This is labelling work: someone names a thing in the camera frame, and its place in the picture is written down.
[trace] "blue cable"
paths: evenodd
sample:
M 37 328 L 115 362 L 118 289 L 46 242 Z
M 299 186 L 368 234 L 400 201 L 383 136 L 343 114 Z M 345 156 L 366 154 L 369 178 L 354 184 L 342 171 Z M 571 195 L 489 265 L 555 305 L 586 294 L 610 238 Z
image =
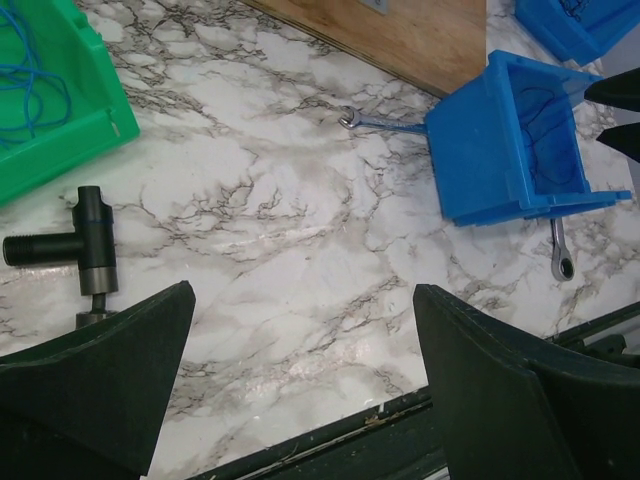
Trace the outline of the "blue cable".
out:
M 36 129 L 64 125 L 71 117 L 71 95 L 67 89 L 65 81 L 59 75 L 42 70 L 40 56 L 35 49 L 35 37 L 29 28 L 28 22 L 15 8 L 13 0 L 8 1 L 8 9 L 0 6 L 0 28 L 12 28 L 25 50 L 22 61 L 18 64 L 0 64 L 0 81 L 6 85 L 0 86 L 2 92 L 24 90 L 23 111 L 25 123 L 20 126 L 0 127 L 0 146 L 11 148 L 11 146 L 24 143 L 36 137 Z M 45 110 L 42 95 L 37 92 L 36 82 L 49 85 L 58 92 L 66 104 L 66 109 L 61 118 L 48 122 L 41 122 L 40 119 Z M 30 106 L 35 100 L 35 111 L 32 113 Z M 28 139 L 17 140 L 15 133 L 20 131 L 29 133 Z

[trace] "green plastic container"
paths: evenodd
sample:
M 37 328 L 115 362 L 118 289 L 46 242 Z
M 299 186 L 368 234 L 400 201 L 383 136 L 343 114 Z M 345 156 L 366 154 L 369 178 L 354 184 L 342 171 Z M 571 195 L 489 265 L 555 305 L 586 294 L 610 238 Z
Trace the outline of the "green plastic container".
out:
M 42 69 L 65 80 L 72 115 L 64 125 L 38 129 L 26 143 L 0 146 L 0 207 L 140 133 L 102 38 L 73 1 L 14 3 L 33 31 Z M 8 8 L 7 0 L 0 6 Z M 0 63 L 19 63 L 23 55 L 14 30 L 0 28 Z M 61 95 L 46 87 L 38 93 L 43 121 L 60 118 L 66 111 Z M 24 123 L 23 102 L 24 93 L 0 91 L 0 125 Z

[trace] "marble surface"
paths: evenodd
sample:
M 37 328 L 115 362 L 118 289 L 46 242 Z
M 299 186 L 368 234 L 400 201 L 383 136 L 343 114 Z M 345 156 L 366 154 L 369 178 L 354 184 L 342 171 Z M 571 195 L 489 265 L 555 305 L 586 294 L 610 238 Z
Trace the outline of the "marble surface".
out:
M 337 124 L 347 104 L 420 120 L 432 96 L 237 1 L 79 5 L 142 136 L 3 209 L 0 235 L 68 229 L 76 187 L 98 184 L 116 216 L 110 306 L 193 285 L 149 478 L 184 479 L 425 385 L 416 283 L 537 335 L 640 298 L 634 202 L 565 221 L 577 273 L 558 284 L 547 221 L 455 228 L 423 138 Z M 553 63 L 512 10 L 489 0 L 489 51 Z M 595 141 L 611 112 L 576 117 L 594 189 L 630 188 L 624 159 Z M 0 285 L 0 353 L 68 332 L 88 305 L 74 267 L 2 265 Z

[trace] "brown wood panel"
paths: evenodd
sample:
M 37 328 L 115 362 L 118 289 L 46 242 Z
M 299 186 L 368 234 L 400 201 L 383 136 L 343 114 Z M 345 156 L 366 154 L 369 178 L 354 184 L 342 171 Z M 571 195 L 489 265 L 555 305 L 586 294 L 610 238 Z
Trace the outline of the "brown wood panel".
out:
M 485 66 L 486 0 L 243 1 L 439 96 Z

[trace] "gray floor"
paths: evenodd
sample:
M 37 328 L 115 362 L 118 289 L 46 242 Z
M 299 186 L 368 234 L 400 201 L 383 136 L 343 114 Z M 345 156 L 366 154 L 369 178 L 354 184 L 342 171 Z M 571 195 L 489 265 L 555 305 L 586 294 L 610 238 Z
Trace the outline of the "gray floor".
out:
M 624 37 L 607 55 L 602 58 L 602 64 L 607 76 L 617 75 L 640 67 L 640 26 Z M 616 120 L 619 124 L 640 122 L 640 113 L 616 110 Z M 636 190 L 636 199 L 640 196 L 640 164 L 629 160 L 629 169 Z

